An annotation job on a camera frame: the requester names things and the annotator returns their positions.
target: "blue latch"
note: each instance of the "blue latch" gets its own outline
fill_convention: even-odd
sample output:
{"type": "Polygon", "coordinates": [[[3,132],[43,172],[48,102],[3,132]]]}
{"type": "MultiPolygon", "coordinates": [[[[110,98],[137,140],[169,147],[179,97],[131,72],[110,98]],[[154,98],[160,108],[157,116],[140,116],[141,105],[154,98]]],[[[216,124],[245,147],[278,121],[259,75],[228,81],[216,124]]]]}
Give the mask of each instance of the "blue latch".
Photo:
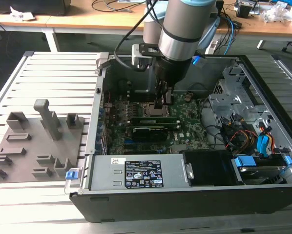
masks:
{"type": "Polygon", "coordinates": [[[234,160],[237,167],[254,167],[257,165],[252,156],[238,156],[234,160]]]}
{"type": "Polygon", "coordinates": [[[257,143],[257,149],[260,154],[263,155],[263,157],[268,157],[267,154],[267,147],[269,144],[269,137],[266,135],[262,135],[258,137],[258,143],[257,143]]]}
{"type": "Polygon", "coordinates": [[[292,158],[289,155],[285,156],[284,160],[287,163],[287,165],[292,164],[292,158]]]}
{"type": "Polygon", "coordinates": [[[71,180],[78,179],[78,174],[79,172],[69,171],[66,173],[66,179],[71,179],[71,180]]]}

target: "gray peg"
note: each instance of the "gray peg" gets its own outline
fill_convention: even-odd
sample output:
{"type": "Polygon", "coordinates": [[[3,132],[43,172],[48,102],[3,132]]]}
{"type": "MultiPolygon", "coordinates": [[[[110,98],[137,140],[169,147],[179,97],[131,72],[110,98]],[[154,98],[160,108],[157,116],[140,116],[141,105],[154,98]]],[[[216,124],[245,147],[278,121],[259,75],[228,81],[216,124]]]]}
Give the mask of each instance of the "gray peg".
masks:
{"type": "Polygon", "coordinates": [[[49,101],[47,99],[37,99],[34,103],[34,110],[38,111],[43,119],[45,127],[48,129],[53,140],[59,140],[62,134],[58,131],[57,124],[48,109],[49,101]]]}

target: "barcode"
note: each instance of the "barcode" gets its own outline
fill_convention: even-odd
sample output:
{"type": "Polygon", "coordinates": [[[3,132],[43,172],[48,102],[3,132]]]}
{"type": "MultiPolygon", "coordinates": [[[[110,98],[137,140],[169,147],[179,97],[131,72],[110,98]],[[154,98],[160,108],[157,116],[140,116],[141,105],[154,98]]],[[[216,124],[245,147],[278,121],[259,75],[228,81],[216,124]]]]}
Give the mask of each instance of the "barcode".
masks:
{"type": "Polygon", "coordinates": [[[119,159],[118,158],[113,158],[112,159],[112,164],[119,164],[119,159]]]}

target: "gray floor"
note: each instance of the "gray floor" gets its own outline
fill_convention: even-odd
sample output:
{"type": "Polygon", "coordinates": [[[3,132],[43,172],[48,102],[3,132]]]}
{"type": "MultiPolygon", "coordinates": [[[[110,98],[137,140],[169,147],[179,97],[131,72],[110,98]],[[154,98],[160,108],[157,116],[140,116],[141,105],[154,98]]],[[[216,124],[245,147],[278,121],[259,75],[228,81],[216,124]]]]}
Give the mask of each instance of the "gray floor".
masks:
{"type": "MultiPolygon", "coordinates": [[[[13,72],[25,51],[49,51],[48,44],[43,40],[42,33],[1,32],[0,41],[0,90],[13,72]]],[[[121,35],[92,35],[92,43],[85,42],[84,34],[57,34],[62,52],[111,52],[121,40],[121,35]]],[[[131,45],[142,42],[141,36],[130,36],[121,46],[120,52],[130,54],[131,45]]],[[[258,41],[241,40],[237,36],[228,54],[231,55],[279,55],[283,62],[292,70],[292,47],[281,52],[286,42],[269,41],[263,50],[257,50],[258,41]]]]}

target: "motherboard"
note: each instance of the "motherboard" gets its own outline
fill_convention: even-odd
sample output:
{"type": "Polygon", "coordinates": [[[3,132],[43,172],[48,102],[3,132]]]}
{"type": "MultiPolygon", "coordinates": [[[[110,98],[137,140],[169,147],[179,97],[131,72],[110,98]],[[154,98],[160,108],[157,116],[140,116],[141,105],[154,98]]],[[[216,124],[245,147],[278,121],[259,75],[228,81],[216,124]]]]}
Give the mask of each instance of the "motherboard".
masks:
{"type": "Polygon", "coordinates": [[[175,94],[174,102],[157,110],[153,102],[133,102],[119,96],[108,104],[107,154],[178,154],[182,150],[208,149],[197,101],[186,94],[175,94]]]}

